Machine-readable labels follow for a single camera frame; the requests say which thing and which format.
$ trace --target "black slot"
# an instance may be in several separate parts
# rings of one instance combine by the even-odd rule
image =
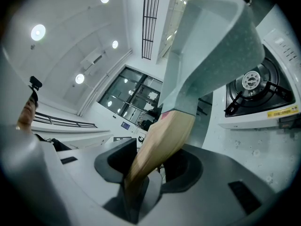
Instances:
[[[64,164],[67,164],[67,163],[70,163],[70,162],[73,162],[73,161],[76,161],[76,160],[77,160],[77,158],[75,158],[74,156],[71,156],[71,157],[61,159],[61,162],[64,165]]]
[[[101,58],[102,58],[103,56],[102,55],[100,55],[96,60],[94,60],[94,64],[96,64],[97,62],[98,62],[98,60],[100,60]]]
[[[229,183],[228,185],[247,215],[261,206],[261,203],[243,182],[236,181]]]

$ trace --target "kitchen counter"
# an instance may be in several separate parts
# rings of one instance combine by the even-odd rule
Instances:
[[[203,149],[227,155],[266,181],[275,192],[289,186],[301,157],[300,129],[224,129],[221,103],[224,88],[214,92]]]

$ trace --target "white ceiling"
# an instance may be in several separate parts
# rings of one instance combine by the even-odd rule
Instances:
[[[43,83],[39,94],[78,110],[90,87],[129,50],[127,0],[26,0],[13,16],[2,45],[18,74],[29,83],[34,75]],[[31,30],[43,24],[46,35],[31,39]],[[112,42],[117,40],[117,49]],[[86,84],[75,76],[85,70],[80,62],[93,50],[105,53]]]

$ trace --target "window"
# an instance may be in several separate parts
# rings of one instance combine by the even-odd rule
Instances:
[[[111,84],[99,103],[144,129],[161,114],[158,102],[162,82],[126,68]]]

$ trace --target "railing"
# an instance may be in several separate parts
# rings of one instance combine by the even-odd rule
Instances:
[[[53,117],[50,115],[45,115],[45,114],[42,114],[39,112],[36,112],[36,115],[33,120],[36,122],[52,124],[52,125],[57,125],[57,126],[97,128],[97,126],[95,126],[95,124],[93,124],[93,123],[65,120],[65,119]]]

